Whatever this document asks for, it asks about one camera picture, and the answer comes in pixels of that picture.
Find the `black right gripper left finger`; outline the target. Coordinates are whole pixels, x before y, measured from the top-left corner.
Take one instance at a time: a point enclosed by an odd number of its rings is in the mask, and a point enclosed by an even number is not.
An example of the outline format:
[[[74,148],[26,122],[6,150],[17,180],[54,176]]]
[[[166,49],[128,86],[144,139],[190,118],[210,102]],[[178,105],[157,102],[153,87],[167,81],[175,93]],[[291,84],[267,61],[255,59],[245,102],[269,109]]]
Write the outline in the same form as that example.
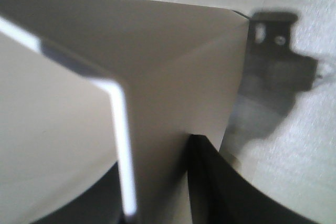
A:
[[[35,223],[124,223],[118,165],[82,195]]]

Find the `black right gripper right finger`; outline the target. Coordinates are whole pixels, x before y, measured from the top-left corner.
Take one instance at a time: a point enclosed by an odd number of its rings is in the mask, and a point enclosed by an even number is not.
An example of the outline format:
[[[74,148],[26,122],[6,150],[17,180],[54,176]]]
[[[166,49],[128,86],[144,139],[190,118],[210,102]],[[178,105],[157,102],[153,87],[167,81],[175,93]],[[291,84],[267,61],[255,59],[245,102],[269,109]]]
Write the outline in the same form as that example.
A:
[[[187,143],[193,223],[312,223],[242,178],[204,135]]]

